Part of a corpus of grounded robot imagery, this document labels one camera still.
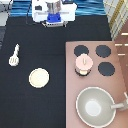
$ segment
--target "white saucer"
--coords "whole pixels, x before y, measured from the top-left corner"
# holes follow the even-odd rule
[[[38,68],[29,75],[29,82],[35,88],[44,87],[49,81],[49,74],[45,69]]]

